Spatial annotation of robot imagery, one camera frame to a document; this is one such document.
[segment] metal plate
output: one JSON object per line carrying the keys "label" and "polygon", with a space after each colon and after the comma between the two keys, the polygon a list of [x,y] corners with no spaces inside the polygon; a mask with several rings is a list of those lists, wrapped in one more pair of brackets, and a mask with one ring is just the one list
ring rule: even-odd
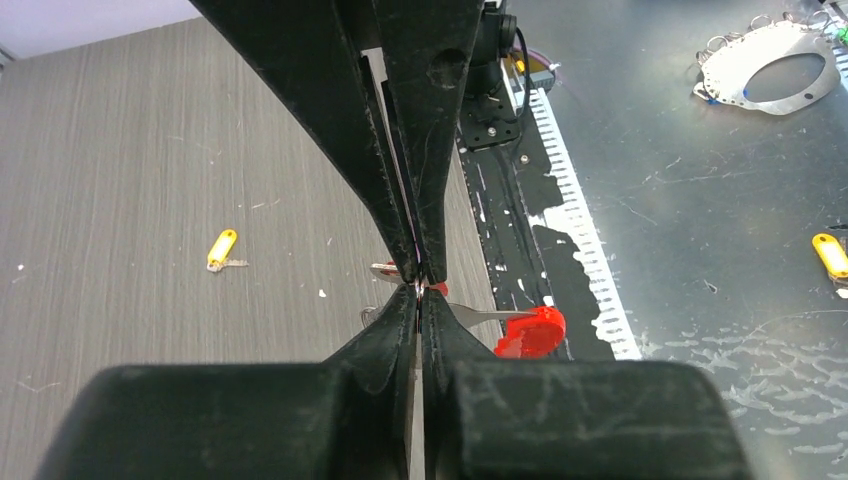
{"label": "metal plate", "polygon": [[[825,66],[809,87],[780,100],[752,102],[745,97],[748,82],[764,67],[782,58],[810,53],[821,56]],[[840,81],[829,40],[818,31],[786,20],[730,42],[704,62],[702,71],[704,88],[717,101],[772,115],[798,111],[827,95]]]}
{"label": "metal plate", "polygon": [[609,342],[616,360],[641,360],[642,354],[636,345],[604,253],[604,242],[592,220],[580,180],[544,90],[532,92],[530,108],[539,125],[545,151],[551,159],[551,175],[557,179],[564,202],[545,209],[541,215],[531,217],[530,223],[567,233],[574,239],[580,250],[574,258],[583,264],[589,277],[589,288],[601,311],[598,318],[592,321],[598,339]]}

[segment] ruler strip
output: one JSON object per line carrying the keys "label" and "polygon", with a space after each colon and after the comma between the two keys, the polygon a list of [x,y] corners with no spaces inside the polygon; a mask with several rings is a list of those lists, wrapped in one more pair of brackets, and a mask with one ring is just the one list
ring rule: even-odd
{"label": "ruler strip", "polygon": [[530,108],[551,161],[551,175],[556,177],[564,201],[562,205],[532,217],[530,224],[544,225],[574,240],[580,248],[580,252],[574,255],[575,259],[583,264],[589,277],[589,287],[601,310],[600,316],[592,322],[598,338],[610,343],[616,360],[641,360],[642,354],[621,305],[603,244],[544,90],[532,91]]}

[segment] key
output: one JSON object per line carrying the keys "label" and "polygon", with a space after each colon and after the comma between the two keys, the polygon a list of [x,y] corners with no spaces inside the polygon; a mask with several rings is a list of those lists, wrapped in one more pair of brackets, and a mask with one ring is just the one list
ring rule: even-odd
{"label": "key", "polygon": [[466,307],[465,305],[459,305],[457,303],[449,303],[451,312],[453,312],[453,316],[456,317],[456,320],[465,328],[471,328],[476,325],[480,325],[481,323],[487,320],[509,320],[511,318],[524,318],[524,317],[532,317],[536,315],[535,312],[527,312],[520,310],[497,310],[494,312],[483,312],[479,310],[474,310],[471,307]]}
{"label": "key", "polygon": [[[400,278],[400,272],[398,272],[397,265],[395,265],[394,262],[372,263],[371,273],[384,282],[394,283],[395,285],[403,285],[403,279]],[[431,290],[438,290],[442,293],[443,297],[448,296],[448,286],[445,282],[437,283],[429,288]]]}
{"label": "key", "polygon": [[224,263],[220,262],[211,262],[206,265],[206,269],[213,273],[218,273],[226,267],[247,267],[250,264],[247,263],[246,260],[231,260],[229,258],[224,260]]}

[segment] scratched metal surface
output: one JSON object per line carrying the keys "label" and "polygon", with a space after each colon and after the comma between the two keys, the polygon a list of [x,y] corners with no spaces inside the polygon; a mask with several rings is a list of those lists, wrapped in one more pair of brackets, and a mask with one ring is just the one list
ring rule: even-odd
{"label": "scratched metal surface", "polygon": [[[464,188],[455,170],[451,299],[487,308]],[[213,275],[227,227],[250,266]],[[364,207],[202,19],[7,68],[0,251],[3,479],[31,476],[104,367],[322,360],[391,292]]]}
{"label": "scratched metal surface", "polygon": [[809,5],[601,3],[512,11],[562,62],[551,103],[643,353],[711,374],[762,478],[848,478],[848,303],[810,245],[848,223],[848,92],[783,118],[689,95],[710,37]]}

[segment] metal key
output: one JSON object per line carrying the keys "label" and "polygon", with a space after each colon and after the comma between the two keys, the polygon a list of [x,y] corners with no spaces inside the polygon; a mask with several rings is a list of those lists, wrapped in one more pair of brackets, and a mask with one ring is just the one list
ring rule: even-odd
{"label": "metal key", "polygon": [[249,265],[250,264],[247,263],[246,260],[231,260],[231,259],[228,258],[228,259],[224,260],[224,263],[214,262],[214,263],[207,264],[206,270],[209,270],[210,272],[213,272],[213,273],[218,273],[226,267],[247,267]]}
{"label": "metal key", "polygon": [[487,320],[509,320],[510,318],[524,318],[536,315],[534,312],[521,310],[497,310],[497,311],[480,311],[475,310],[465,305],[457,303],[449,303],[451,312],[456,320],[465,328],[471,328]]}

